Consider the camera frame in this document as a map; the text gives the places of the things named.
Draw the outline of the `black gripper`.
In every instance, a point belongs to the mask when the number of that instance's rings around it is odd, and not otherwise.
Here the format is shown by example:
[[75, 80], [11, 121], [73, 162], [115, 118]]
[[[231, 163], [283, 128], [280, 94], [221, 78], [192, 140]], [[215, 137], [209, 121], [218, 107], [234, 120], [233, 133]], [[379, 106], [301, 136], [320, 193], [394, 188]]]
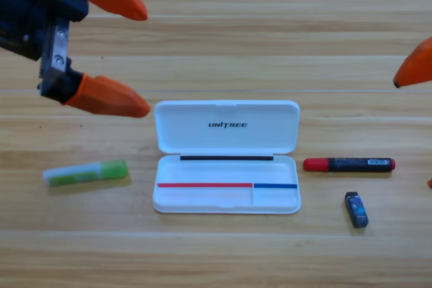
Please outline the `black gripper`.
[[70, 21], [82, 21], [89, 3], [131, 20], [148, 18], [141, 0], [1, 0], [1, 48], [41, 59], [45, 69], [67, 69]]

